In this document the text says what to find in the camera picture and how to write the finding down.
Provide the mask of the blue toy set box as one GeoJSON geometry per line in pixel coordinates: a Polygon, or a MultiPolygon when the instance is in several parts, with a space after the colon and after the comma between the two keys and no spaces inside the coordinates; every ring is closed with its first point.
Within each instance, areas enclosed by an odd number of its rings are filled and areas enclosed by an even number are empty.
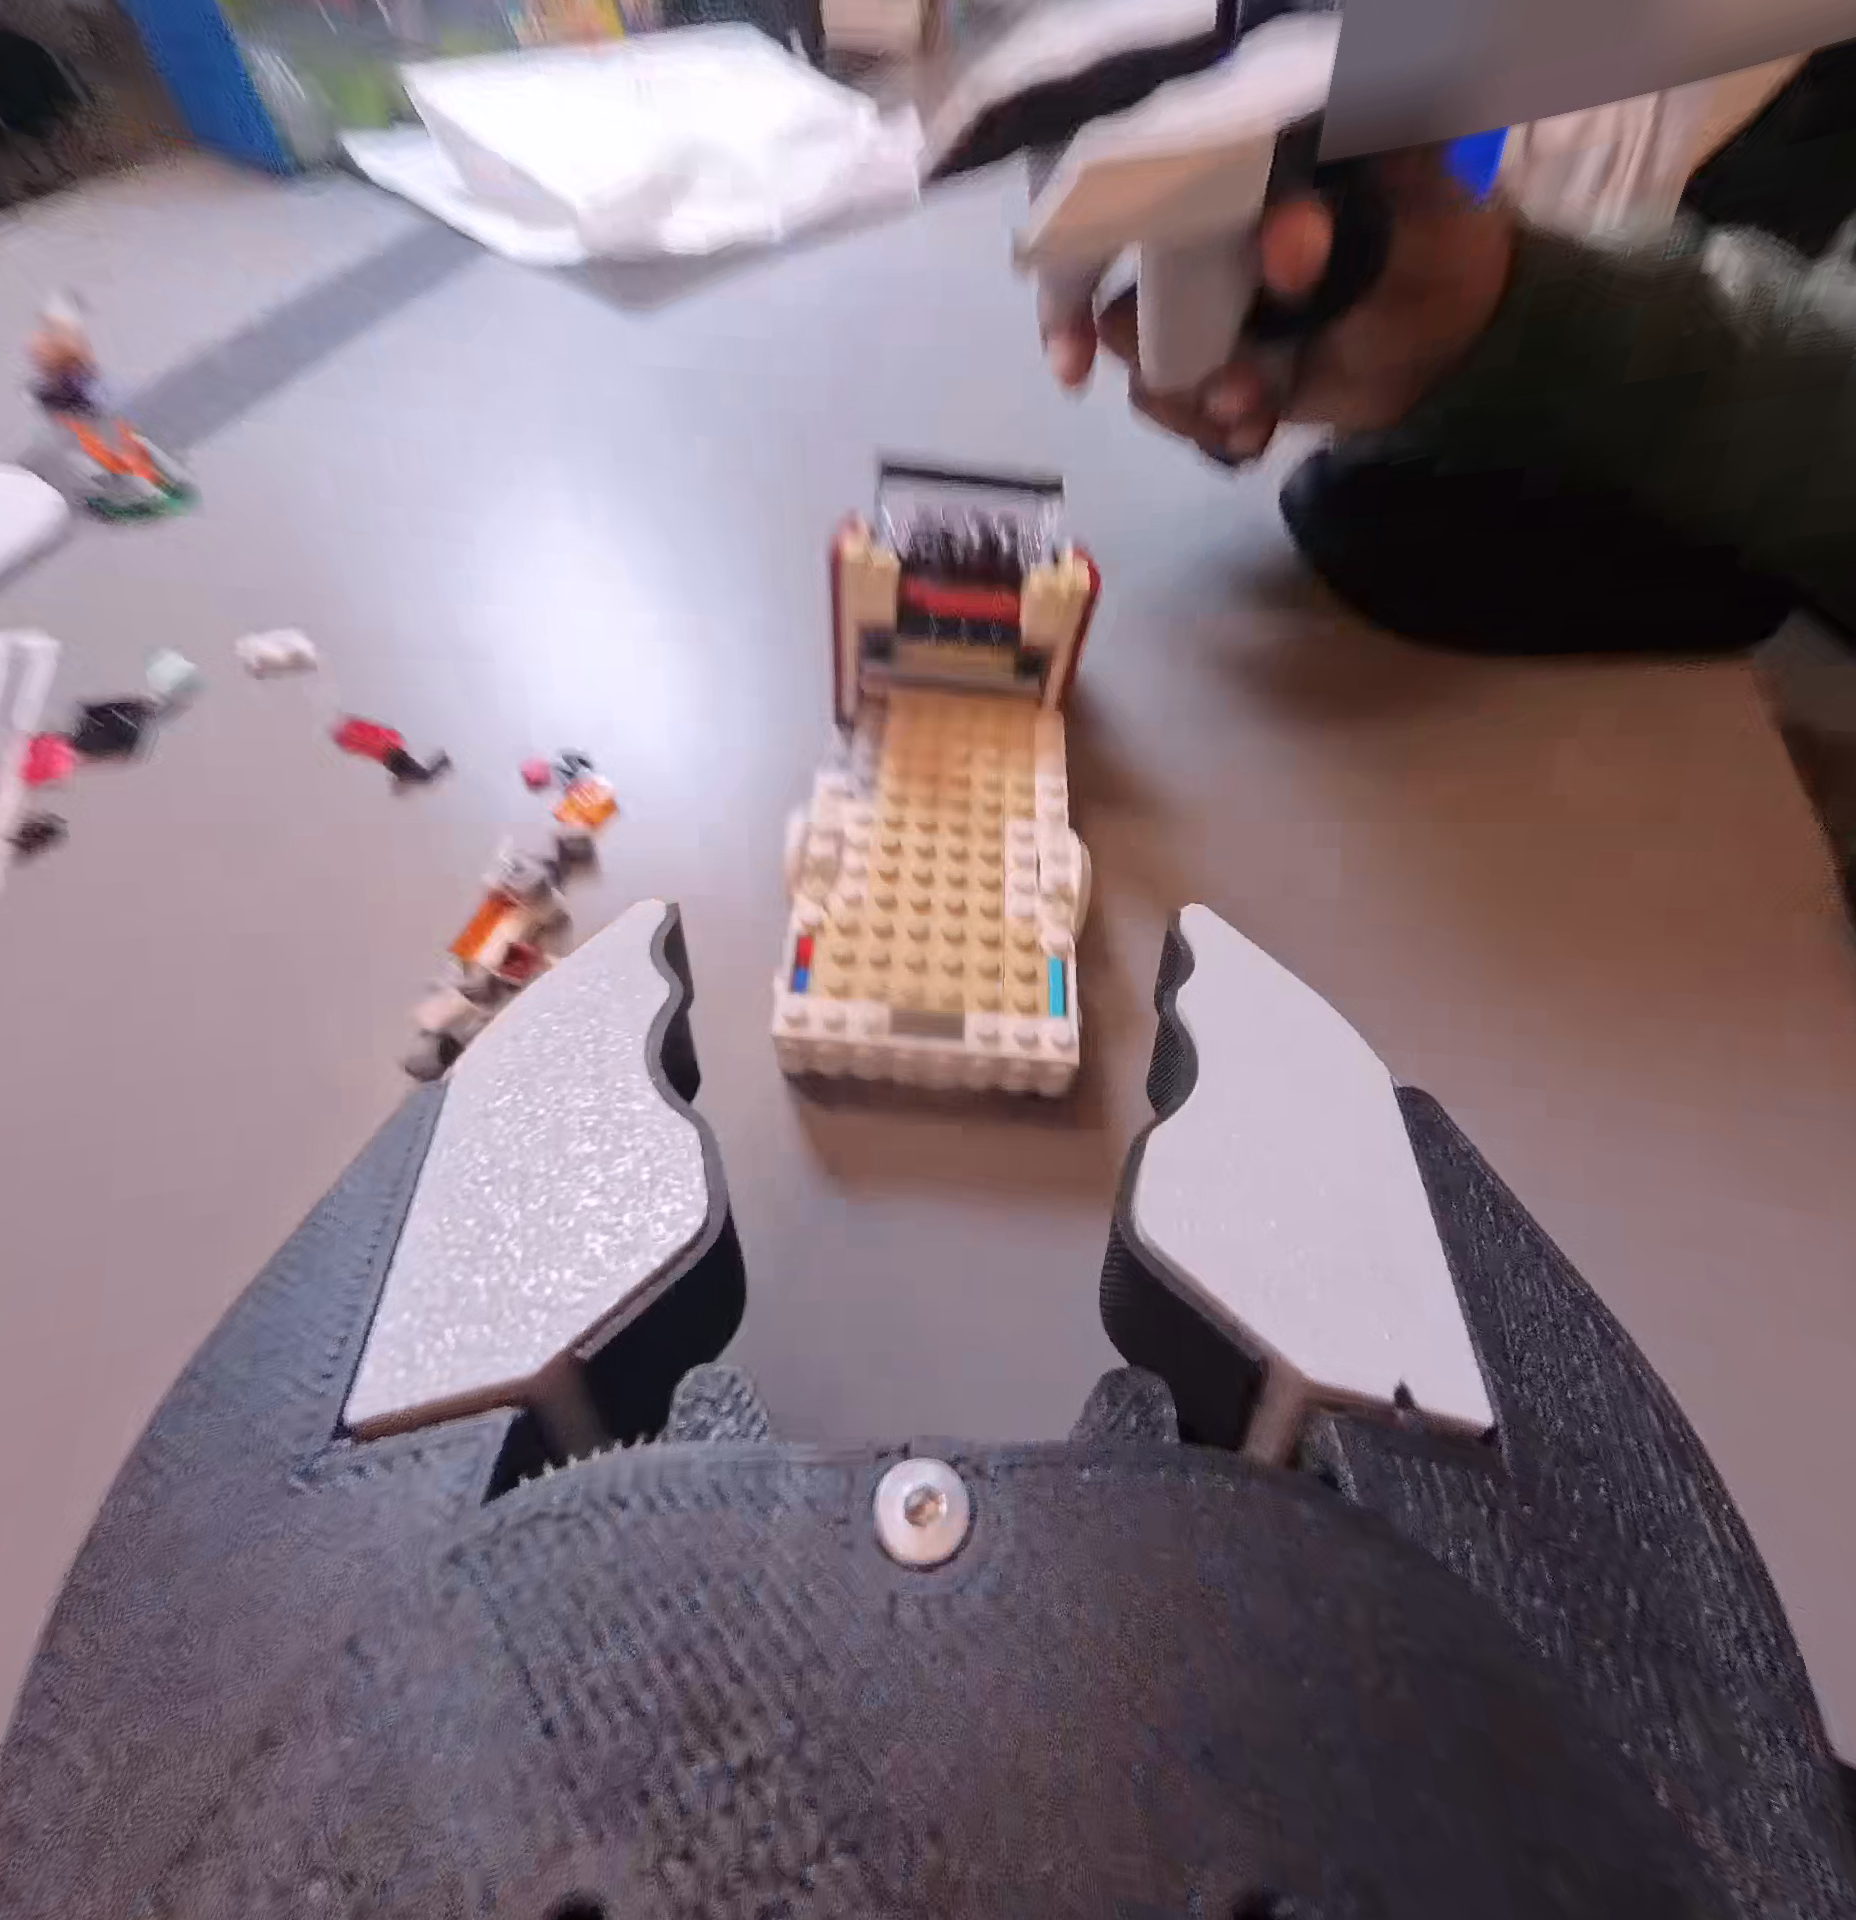
{"type": "Polygon", "coordinates": [[[338,135],[411,120],[404,68],[755,24],[821,62],[818,4],[124,4],[184,128],[267,173],[338,160],[338,135]]]}

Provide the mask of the person's right forearm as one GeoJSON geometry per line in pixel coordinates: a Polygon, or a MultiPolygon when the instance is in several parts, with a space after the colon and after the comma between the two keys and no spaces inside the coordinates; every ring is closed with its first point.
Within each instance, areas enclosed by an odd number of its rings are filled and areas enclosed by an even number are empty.
{"type": "Polygon", "coordinates": [[[1520,230],[1493,321],[1389,447],[1611,492],[1856,647],[1856,328],[1733,297],[1697,256],[1520,230]]]}

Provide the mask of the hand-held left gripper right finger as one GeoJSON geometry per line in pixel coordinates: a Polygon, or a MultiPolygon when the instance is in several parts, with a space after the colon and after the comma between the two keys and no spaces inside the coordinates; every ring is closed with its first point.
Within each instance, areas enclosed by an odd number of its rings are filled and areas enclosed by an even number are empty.
{"type": "Polygon", "coordinates": [[[1203,902],[1166,924],[1153,1014],[1100,1324],[1166,1390],[1177,1438],[1275,1468],[1313,1417],[1493,1438],[1484,1363],[1376,1045],[1203,902]]]}

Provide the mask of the toy brick truck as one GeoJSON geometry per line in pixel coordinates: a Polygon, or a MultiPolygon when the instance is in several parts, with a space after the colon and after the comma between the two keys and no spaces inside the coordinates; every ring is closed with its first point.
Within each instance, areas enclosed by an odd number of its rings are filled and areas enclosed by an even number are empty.
{"type": "Polygon", "coordinates": [[[1091,856],[1067,706],[1097,601],[1055,473],[886,458],[840,518],[828,745],[784,852],[784,1077],[1075,1088],[1091,856]]]}

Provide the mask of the toy minifigure with guitar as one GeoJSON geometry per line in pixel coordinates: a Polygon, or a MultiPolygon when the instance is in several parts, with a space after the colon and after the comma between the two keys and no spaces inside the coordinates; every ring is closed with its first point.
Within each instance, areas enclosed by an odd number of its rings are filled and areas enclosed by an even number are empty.
{"type": "Polygon", "coordinates": [[[69,296],[41,301],[29,335],[29,393],[45,416],[102,411],[101,367],[83,311],[69,296]]]}

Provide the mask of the small green campfire build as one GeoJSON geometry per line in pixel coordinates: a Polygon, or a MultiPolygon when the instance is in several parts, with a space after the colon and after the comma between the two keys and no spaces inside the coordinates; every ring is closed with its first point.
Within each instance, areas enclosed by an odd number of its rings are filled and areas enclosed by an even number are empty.
{"type": "Polygon", "coordinates": [[[121,411],[56,411],[50,424],[89,517],[141,518],[193,505],[193,479],[121,411]]]}

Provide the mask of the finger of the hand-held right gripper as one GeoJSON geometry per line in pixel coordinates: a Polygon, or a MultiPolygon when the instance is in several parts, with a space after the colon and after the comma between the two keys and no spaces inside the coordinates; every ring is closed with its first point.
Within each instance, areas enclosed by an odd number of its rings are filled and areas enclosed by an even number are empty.
{"type": "Polygon", "coordinates": [[[1016,268],[1061,276],[1249,230],[1277,150],[1313,162],[1340,41],[1340,17],[1275,17],[1213,68],[1088,120],[1031,196],[1016,268]]]}
{"type": "Polygon", "coordinates": [[[924,111],[924,179],[1055,150],[1088,120],[1228,55],[1237,4],[1032,4],[948,68],[924,111]]]}

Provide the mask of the pile of small loose bricks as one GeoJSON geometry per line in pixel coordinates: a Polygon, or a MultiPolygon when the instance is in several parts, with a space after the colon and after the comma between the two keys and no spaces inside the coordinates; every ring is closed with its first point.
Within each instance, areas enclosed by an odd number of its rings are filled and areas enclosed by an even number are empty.
{"type": "Polygon", "coordinates": [[[500,843],[479,900],[450,934],[411,1010],[404,1054],[411,1081],[439,1081],[529,983],[556,969],[572,938],[569,869],[572,843],[556,830],[500,843]]]}

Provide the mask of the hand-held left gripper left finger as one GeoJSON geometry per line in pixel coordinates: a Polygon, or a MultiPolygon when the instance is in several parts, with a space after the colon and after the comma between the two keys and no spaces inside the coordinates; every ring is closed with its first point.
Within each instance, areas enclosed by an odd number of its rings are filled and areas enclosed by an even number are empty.
{"type": "Polygon", "coordinates": [[[349,1438],[526,1417],[556,1458],[655,1438],[747,1265],[699,1109],[676,902],[557,958],[449,1069],[342,1403],[349,1438]]]}

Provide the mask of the white plastic bag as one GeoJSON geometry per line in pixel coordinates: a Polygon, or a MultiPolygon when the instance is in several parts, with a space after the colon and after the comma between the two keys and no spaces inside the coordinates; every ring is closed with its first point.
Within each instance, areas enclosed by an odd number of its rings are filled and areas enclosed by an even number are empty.
{"type": "Polygon", "coordinates": [[[755,24],[409,62],[411,120],[342,128],[378,188],[531,268],[758,252],[920,202],[914,111],[755,24]]]}

